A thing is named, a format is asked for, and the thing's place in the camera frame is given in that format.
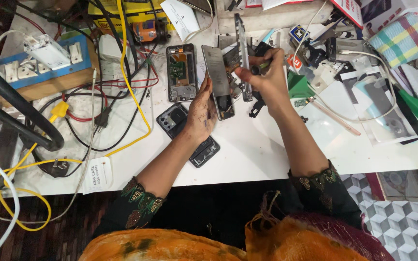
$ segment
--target striped towel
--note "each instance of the striped towel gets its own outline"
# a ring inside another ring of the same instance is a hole
[[[383,28],[369,43],[385,56],[391,68],[415,60],[418,58],[418,21],[408,13]]]

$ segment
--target plastic bag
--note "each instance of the plastic bag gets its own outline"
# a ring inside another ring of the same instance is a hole
[[[352,65],[355,72],[341,74],[349,97],[360,120],[378,117],[393,106],[393,97],[377,66],[367,57],[357,57]],[[417,138],[414,129],[396,107],[388,115],[362,124],[373,146]]]

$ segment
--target workbench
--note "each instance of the workbench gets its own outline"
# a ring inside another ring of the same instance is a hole
[[[210,19],[207,16],[201,17],[199,14],[197,18],[200,21],[201,28],[205,27]],[[216,46],[217,28],[215,19],[210,29],[196,34],[190,39],[189,43],[193,43],[197,49],[198,62],[203,60],[202,44]],[[247,32],[247,36],[252,36],[253,44],[257,45],[257,40],[262,39],[269,29]],[[292,53],[293,50],[288,44],[289,37],[287,32],[288,28],[279,30],[280,39],[277,42],[281,48],[285,49],[286,53]],[[172,37],[166,46],[181,43],[181,39],[173,31]],[[165,53],[166,46],[159,45],[156,51]],[[109,191],[122,189],[133,175],[137,175],[171,141],[167,134],[156,124],[156,117],[172,105],[168,101],[167,94],[166,59],[165,57],[154,55],[152,60],[158,72],[159,83],[150,89],[150,96],[144,99],[141,106],[152,131],[144,140],[110,157],[113,183],[108,188]],[[144,79],[145,77],[139,74],[137,79],[139,78]],[[113,87],[105,92],[116,95],[118,89]],[[137,99],[141,98],[142,92],[142,89],[138,89],[136,93]],[[35,108],[40,108],[46,101],[57,95],[35,101]],[[89,97],[72,97],[69,99],[69,103],[76,116],[90,117]],[[255,101],[246,103],[242,99],[235,102],[236,115],[230,119],[218,121],[212,133],[214,140],[221,146],[220,151],[199,169],[187,162],[178,175],[174,186],[287,178],[290,164],[279,128],[269,115],[266,107],[260,111],[257,118],[250,118],[248,114],[254,103]],[[189,104],[189,102],[183,103],[186,108],[189,107]],[[99,98],[95,99],[95,106],[95,111],[98,111],[100,107]],[[49,107],[44,112],[46,117],[49,117],[51,108]],[[117,101],[109,117],[108,127],[95,135],[94,147],[106,148],[115,143],[125,131],[135,109],[136,105],[131,97]],[[71,122],[79,137],[88,143],[91,124]],[[65,145],[56,152],[47,152],[44,149],[39,149],[38,151],[42,158],[54,159],[67,156],[68,158],[82,159],[87,148],[73,137],[67,123],[63,119],[58,119],[54,122],[54,125],[63,135]],[[351,123],[351,126],[360,131],[362,135],[357,137],[343,128],[342,133],[330,144],[321,147],[340,174],[418,169],[418,141],[408,145],[397,143],[372,147],[362,125]],[[147,127],[140,115],[137,114],[130,131],[116,148],[130,143],[145,133],[147,133]],[[90,158],[102,157],[105,154],[107,152],[98,153],[92,151]],[[32,162],[33,158],[30,156],[23,165]],[[76,163],[71,163],[70,168],[73,169],[75,166]],[[18,170],[15,174],[15,186],[30,189],[43,195],[74,193],[82,169],[83,166],[67,178],[53,178],[43,173],[37,167]]]

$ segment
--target pencil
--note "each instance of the pencil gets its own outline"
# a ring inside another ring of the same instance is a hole
[[[314,102],[313,99],[309,98],[309,102],[312,103],[317,109],[321,110],[323,113],[328,115],[330,118],[334,119],[337,123],[339,123],[341,126],[345,127],[348,131],[350,131],[352,134],[355,134],[357,136],[360,135],[360,132],[356,130],[355,128],[351,127],[351,125],[347,124],[342,119],[338,118],[335,114],[333,114],[331,111],[327,110],[324,106],[320,105],[319,103]]]

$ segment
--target orange scarf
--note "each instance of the orange scarf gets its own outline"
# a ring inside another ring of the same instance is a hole
[[[166,229],[134,229],[92,240],[80,261],[366,261],[356,251],[329,239],[316,228],[286,217],[269,230],[245,227],[247,252],[205,237]]]

